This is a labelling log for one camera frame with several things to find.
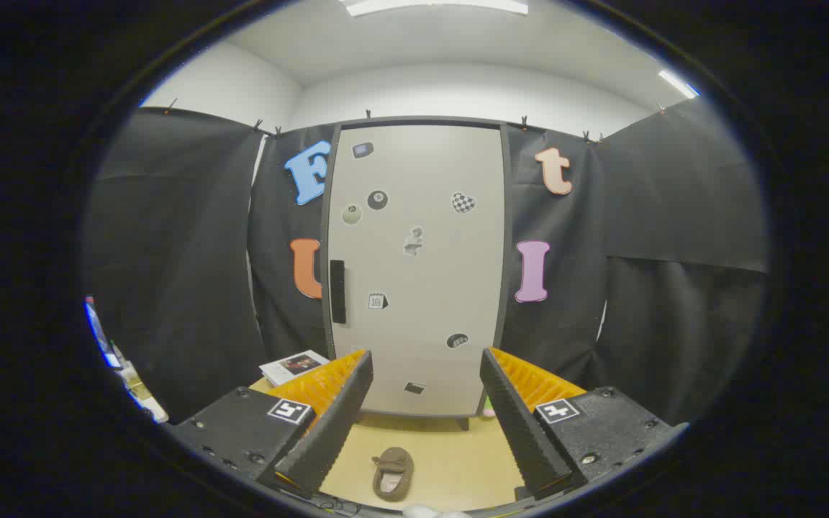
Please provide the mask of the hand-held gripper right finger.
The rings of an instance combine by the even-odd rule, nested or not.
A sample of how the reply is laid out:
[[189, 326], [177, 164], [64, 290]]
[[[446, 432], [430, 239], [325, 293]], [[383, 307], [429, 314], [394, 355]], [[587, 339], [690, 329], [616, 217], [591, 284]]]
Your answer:
[[498, 348], [481, 354], [481, 382], [534, 499], [618, 478], [688, 430], [618, 388], [583, 389]]

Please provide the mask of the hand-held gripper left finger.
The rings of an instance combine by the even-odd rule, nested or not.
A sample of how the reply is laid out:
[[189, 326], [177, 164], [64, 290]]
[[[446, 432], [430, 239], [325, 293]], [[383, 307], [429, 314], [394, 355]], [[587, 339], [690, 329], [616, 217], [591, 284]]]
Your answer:
[[234, 478], [312, 497], [342, 452], [372, 380], [372, 354], [358, 350], [266, 393], [237, 387], [168, 432]]

